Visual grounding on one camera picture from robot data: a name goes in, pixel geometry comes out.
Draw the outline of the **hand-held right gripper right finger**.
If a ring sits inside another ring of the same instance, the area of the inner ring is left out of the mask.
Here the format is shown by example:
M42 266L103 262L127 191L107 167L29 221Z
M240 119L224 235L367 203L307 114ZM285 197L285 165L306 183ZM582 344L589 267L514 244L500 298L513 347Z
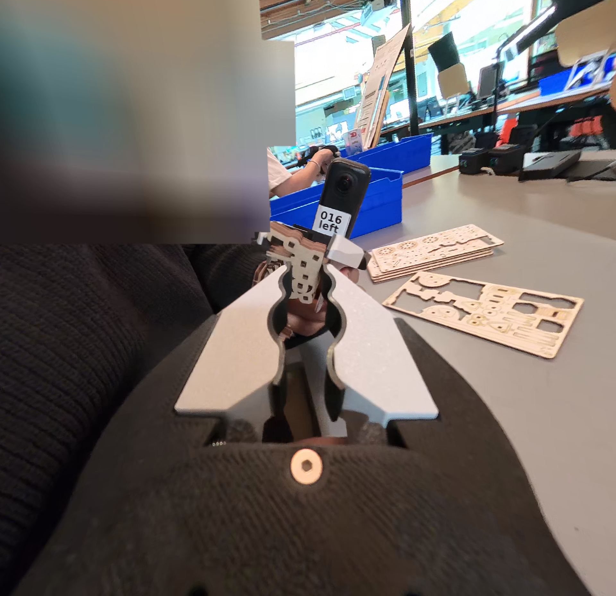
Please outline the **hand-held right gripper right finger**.
M333 343L326 357L325 406L383 427L398 420L434 420L439 410L397 320L332 264L323 268Z

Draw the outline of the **person's black sweater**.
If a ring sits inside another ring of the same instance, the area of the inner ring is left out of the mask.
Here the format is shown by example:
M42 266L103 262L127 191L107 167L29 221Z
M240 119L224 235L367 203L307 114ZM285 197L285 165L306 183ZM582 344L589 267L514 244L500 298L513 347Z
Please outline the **person's black sweater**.
M214 312L183 245L1 245L1 595L139 381Z

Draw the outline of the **person's left forearm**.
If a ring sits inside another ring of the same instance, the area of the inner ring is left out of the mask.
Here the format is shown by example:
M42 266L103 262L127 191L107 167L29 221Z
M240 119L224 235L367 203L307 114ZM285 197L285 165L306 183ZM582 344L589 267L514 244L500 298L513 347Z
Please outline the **person's left forearm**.
M183 245L214 312L226 308L252 288L258 267L266 260L262 246Z

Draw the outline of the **person's left hand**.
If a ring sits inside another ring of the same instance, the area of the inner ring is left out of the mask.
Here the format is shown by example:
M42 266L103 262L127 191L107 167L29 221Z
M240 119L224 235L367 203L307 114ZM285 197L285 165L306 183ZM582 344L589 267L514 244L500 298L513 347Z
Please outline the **person's left hand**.
M328 329L326 323L329 305L328 290L326 288L319 311L317 311L318 299L310 303L302 302L300 299L288 300L287 327L292 335L285 341L286 348L300 346Z

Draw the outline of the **grey desk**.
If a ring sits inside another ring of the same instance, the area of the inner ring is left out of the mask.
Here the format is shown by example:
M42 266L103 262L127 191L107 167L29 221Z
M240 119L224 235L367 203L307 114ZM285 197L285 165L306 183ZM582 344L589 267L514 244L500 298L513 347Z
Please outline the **grey desk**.
M585 300L553 360L402 318L500 422L589 591L615 595L615 183L454 171L404 188L402 212L357 243L372 250L473 223L504 246L445 273Z

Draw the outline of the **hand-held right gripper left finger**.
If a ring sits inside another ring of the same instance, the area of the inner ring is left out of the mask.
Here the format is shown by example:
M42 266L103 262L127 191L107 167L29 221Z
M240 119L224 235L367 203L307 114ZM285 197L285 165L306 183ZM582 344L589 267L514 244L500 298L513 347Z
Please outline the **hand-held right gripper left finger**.
M178 415L243 420L262 436L283 376L289 295L283 264L221 311L174 405Z

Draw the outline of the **stack of wooden puzzle sheets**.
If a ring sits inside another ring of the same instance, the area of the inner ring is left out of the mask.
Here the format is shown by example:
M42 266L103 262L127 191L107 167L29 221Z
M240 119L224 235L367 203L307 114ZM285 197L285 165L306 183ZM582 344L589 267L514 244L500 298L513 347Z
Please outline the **stack of wooden puzzle sheets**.
M469 224L375 248L367 270L372 281L379 283L490 256L503 245L502 239Z

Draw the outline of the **punched-out wooden puzzle sheet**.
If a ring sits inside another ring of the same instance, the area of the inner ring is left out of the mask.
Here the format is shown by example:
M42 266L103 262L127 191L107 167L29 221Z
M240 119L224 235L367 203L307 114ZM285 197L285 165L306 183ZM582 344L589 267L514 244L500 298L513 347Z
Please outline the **punched-out wooden puzzle sheet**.
M401 314L551 360L562 347L584 300L418 272L382 304Z

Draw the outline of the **black battery charger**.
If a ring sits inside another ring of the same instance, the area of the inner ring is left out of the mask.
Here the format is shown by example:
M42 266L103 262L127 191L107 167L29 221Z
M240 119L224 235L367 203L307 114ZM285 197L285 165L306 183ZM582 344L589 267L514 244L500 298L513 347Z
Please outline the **black battery charger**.
M474 147L459 154L458 170L461 174L475 175L489 167L491 148Z
M524 163L527 147L504 144L489 150L487 167L497 176L518 173Z

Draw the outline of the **blue plastic bin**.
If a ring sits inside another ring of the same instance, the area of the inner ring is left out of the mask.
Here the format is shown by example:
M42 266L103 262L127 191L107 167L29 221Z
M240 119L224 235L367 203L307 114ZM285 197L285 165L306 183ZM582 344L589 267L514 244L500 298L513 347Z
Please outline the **blue plastic bin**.
M403 138L365 152L348 155L343 149L341 157L349 158L370 169L401 171L403 174L426 168L431 163L432 134Z
M402 171L371 168L372 180L358 213L351 238L358 238L402 221ZM311 229L324 183L270 200L270 220Z

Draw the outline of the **long background table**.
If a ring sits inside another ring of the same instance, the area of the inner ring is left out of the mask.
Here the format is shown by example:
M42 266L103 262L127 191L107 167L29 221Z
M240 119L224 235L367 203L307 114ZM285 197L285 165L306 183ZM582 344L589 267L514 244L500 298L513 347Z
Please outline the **long background table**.
M541 96L537 92L529 94L500 104L497 115L517 115L528 111L534 112L543 108L572 105L586 98L605 95L609 92L612 82L613 80L610 80L545 96ZM491 108L483 108L471 112L441 116L435 120L420 123L418 129L421 134L430 133L433 135L481 130L492 125L493 116Z

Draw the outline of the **flat black case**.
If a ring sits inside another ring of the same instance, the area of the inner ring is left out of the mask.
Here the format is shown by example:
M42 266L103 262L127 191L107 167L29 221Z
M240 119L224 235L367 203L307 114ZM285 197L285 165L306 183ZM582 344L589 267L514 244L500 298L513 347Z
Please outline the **flat black case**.
M520 169L518 181L525 182L558 178L562 173L577 164L580 157L581 150L540 154Z

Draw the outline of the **black pole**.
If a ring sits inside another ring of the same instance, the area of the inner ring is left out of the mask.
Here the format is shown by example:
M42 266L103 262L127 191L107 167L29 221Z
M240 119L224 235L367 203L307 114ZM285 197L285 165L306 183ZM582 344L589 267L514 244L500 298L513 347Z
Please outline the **black pole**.
M409 132L410 136L419 135L419 119L417 108L417 90L416 90L416 73L414 59L414 44L413 44L413 28L412 28L412 10L410 0L400 0L400 12L402 17L402 27L406 30L404 40L404 62L405 62L405 77L407 97L410 110Z

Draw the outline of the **wooden puzzle model assembly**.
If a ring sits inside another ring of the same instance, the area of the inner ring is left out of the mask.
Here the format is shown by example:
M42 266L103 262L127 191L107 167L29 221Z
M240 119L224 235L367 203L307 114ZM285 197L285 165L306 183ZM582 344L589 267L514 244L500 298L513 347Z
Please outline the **wooden puzzle model assembly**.
M322 265L327 262L329 237L300 225L272 221L272 247L266 248L266 260L256 270L253 285L286 264L290 265L292 282L290 299L310 303L318 299L317 311L323 303L320 289Z

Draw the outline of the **upturned black chair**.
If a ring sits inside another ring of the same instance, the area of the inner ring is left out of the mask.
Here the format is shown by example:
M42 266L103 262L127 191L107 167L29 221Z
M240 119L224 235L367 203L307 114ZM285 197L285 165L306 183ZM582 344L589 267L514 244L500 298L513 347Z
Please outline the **upturned black chair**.
M456 101L455 111L460 109L461 98L471 90L465 65L460 61L453 33L448 32L442 38L428 47L435 62L437 82L441 96L445 101L445 113L448 112L450 100Z

